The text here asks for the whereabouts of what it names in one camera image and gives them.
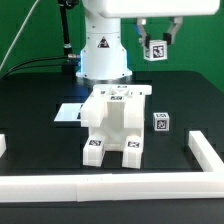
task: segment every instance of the logo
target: logo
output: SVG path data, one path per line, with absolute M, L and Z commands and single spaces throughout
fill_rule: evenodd
M 122 96 L 112 96 L 110 99 L 111 100 L 122 100 Z
M 98 44 L 98 48 L 110 48 L 105 37 L 103 37 L 100 43 Z

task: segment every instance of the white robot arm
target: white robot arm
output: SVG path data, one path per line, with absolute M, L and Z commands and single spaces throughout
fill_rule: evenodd
M 138 21 L 147 17 L 178 18 L 177 24 L 170 31 L 173 43 L 183 16 L 213 15 L 220 5 L 220 0 L 82 1 L 86 19 L 86 46 L 81 52 L 81 69 L 77 77 L 94 83 L 107 83 L 132 75 L 127 68 L 126 50 L 121 45 L 121 18 L 137 18 Z M 144 49 L 150 50 L 142 36 Z
M 220 0 L 97 0 L 105 18 L 176 17 L 213 15 Z

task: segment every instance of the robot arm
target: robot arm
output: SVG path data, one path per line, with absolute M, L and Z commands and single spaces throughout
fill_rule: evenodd
M 220 0 L 97 0 L 105 18 L 146 18 L 213 15 Z
M 82 0 L 86 19 L 86 45 L 81 52 L 77 77 L 84 81 L 129 78 L 126 50 L 121 44 L 121 18 L 136 18 L 142 36 L 144 59 L 166 60 L 167 44 L 173 44 L 183 16 L 213 15 L 220 0 Z M 144 30 L 148 17 L 173 17 L 164 40 L 150 40 Z

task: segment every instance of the cable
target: cable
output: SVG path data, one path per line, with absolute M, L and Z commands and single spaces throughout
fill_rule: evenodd
M 3 69 L 4 65 L 5 65 L 5 63 L 6 63 L 7 59 L 8 59 L 8 57 L 9 57 L 9 55 L 10 55 L 10 53 L 11 53 L 11 51 L 13 50 L 13 48 L 14 48 L 14 46 L 15 46 L 17 40 L 19 39 L 21 33 L 23 32 L 23 30 L 24 30 L 24 28 L 25 28 L 25 26 L 26 26 L 26 24 L 27 24 L 27 22 L 28 22 L 30 16 L 32 15 L 34 9 L 36 8 L 36 6 L 37 6 L 37 4 L 38 4 L 39 2 L 40 2 L 40 0 L 36 0 L 36 2 L 33 4 L 32 8 L 30 9 L 30 11 L 29 11 L 29 13 L 28 13 L 26 19 L 24 20 L 22 26 L 21 26 L 20 29 L 19 29 L 19 32 L 17 33 L 15 39 L 13 40 L 11 46 L 9 47 L 9 49 L 8 49 L 8 51 L 7 51 L 7 53 L 6 53 L 5 57 L 4 57 L 4 59 L 3 59 L 3 61 L 2 61 L 2 64 L 1 64 L 1 66 L 0 66 L 0 72 L 2 71 L 2 69 Z
M 53 60 L 60 60 L 60 59 L 67 59 L 68 57 L 67 56 L 60 56 L 60 57 L 46 57 L 46 58 L 35 58 L 35 59 L 32 59 L 32 60 L 28 60 L 28 61 L 24 61 L 24 62 L 21 62 L 20 64 L 12 67 L 8 72 L 6 72 L 2 77 L 0 77 L 0 81 L 4 78 L 6 78 L 8 75 L 8 73 L 11 73 L 13 72 L 15 69 L 17 68 L 20 68 L 24 65 L 27 65 L 27 64 L 31 64 L 31 63 L 36 63 L 36 62 L 42 62 L 42 61 L 53 61 Z
M 35 62 L 42 62 L 42 61 L 53 61 L 53 60 L 61 60 L 61 59 L 67 59 L 68 56 L 59 56 L 59 57 L 45 57 L 45 58 L 34 58 L 28 61 L 21 62 L 20 64 L 12 67 L 9 71 L 14 70 L 16 68 L 22 67 L 23 65 L 35 63 Z
M 72 65 L 77 66 L 79 64 L 79 62 L 73 62 Z M 19 70 L 23 70 L 23 69 L 32 69 L 32 68 L 45 68 L 45 67 L 59 67 L 62 66 L 62 64 L 52 64 L 52 65 L 34 65 L 34 66 L 27 66 L 27 67 L 19 67 L 19 68 L 15 68 L 15 69 L 10 69 L 8 72 L 6 72 L 0 80 L 7 78 L 11 73 L 13 72 L 17 72 Z
M 27 67 L 22 67 L 22 68 L 16 68 L 14 70 L 10 70 L 7 73 L 4 74 L 4 78 L 7 78 L 12 72 L 17 72 L 19 70 L 23 70 L 23 69 L 32 69 L 32 68 L 45 68 L 45 67 L 59 67 L 62 64 L 54 64 L 54 65 L 34 65 L 34 66 L 27 66 Z

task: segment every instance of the black and white cube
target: black and white cube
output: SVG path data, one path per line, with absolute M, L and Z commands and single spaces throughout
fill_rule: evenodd
M 100 167 L 104 157 L 105 136 L 90 135 L 83 149 L 83 165 Z
M 164 40 L 152 40 L 148 47 L 144 48 L 144 59 L 147 61 L 161 61 L 167 59 L 167 42 Z
M 153 126 L 155 131 L 169 131 L 170 117 L 166 112 L 153 113 Z
M 138 136 L 127 136 L 123 151 L 122 167 L 140 169 L 142 152 L 142 139 Z

